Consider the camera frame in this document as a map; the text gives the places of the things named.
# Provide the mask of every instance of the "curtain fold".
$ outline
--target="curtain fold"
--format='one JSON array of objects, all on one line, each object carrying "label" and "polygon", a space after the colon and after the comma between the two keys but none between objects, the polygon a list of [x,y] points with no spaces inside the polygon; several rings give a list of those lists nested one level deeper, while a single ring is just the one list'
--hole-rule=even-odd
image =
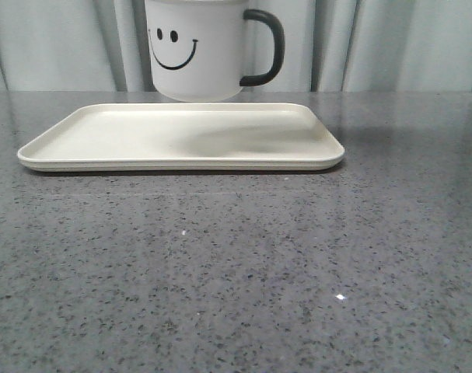
[{"label": "curtain fold", "polygon": [[[255,91],[472,91],[472,0],[250,0],[285,28]],[[248,22],[247,75],[273,40]],[[144,0],[0,0],[0,90],[153,90]]]}]

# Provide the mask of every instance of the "mug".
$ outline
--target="mug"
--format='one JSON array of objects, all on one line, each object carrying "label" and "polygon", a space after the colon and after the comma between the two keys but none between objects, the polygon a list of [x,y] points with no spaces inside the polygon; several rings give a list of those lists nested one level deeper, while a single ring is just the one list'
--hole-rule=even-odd
[{"label": "mug", "polygon": [[[145,0],[153,84],[186,102],[228,99],[243,87],[263,85],[281,70],[285,38],[270,14],[249,0]],[[245,23],[262,22],[274,37],[268,73],[243,76]]]}]

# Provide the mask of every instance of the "black mug handle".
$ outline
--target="black mug handle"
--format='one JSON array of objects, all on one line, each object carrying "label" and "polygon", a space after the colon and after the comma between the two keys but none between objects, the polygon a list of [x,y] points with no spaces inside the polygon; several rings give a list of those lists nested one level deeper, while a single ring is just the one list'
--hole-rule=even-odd
[{"label": "black mug handle", "polygon": [[243,76],[240,81],[242,87],[254,87],[270,82],[281,71],[284,62],[285,37],[284,28],[276,16],[259,9],[246,9],[243,15],[245,20],[260,21],[265,23],[274,36],[274,62],[270,71],[262,75]]}]

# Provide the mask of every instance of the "rectangular tray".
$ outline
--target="rectangular tray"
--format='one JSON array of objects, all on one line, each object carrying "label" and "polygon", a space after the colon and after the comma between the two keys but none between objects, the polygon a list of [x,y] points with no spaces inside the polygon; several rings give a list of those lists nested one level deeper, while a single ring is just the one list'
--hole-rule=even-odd
[{"label": "rectangular tray", "polygon": [[18,150],[46,172],[174,169],[319,170],[344,148],[292,103],[85,106]]}]

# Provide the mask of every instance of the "gray speckled countertop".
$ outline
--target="gray speckled countertop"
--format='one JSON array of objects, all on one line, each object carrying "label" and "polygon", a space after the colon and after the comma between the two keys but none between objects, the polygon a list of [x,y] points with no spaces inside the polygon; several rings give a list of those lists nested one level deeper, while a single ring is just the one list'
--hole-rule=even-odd
[{"label": "gray speckled countertop", "polygon": [[16,150],[155,93],[0,92],[0,372],[472,372],[472,94],[309,106],[321,173],[48,174]]}]

